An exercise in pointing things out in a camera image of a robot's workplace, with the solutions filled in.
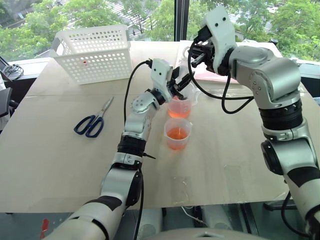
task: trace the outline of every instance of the table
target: table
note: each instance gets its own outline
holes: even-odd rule
[[[132,42],[132,64],[155,57],[173,64],[178,48],[178,42]],[[53,59],[48,63],[0,136],[0,212],[73,212],[99,195],[124,127],[127,82],[77,85]],[[211,91],[221,88],[203,85]],[[128,103],[151,87],[150,70],[139,69]],[[248,94],[242,86],[233,88],[234,96]],[[75,124],[111,96],[99,137],[75,134]],[[320,108],[303,89],[301,99],[320,156]],[[241,103],[228,101],[227,107]],[[265,138],[255,102],[228,115],[219,100],[201,94],[188,118],[193,128],[183,151],[166,145],[168,118],[165,104],[153,119],[146,145],[145,152],[156,159],[144,157],[142,165],[145,208],[270,201],[287,190],[262,157]]]

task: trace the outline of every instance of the white plastic basket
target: white plastic basket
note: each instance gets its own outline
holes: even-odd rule
[[[52,50],[80,85],[126,79],[132,72],[128,39],[126,25],[78,28],[57,32]]]

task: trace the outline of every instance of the measuring cup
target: measuring cup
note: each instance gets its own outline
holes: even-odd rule
[[[169,148],[182,150],[188,143],[192,123],[182,117],[170,118],[164,124],[164,136]]]
[[[200,90],[190,83],[180,93],[186,98],[185,100],[179,100],[175,96],[168,104],[168,114],[172,118],[188,117],[192,106],[198,103]]]

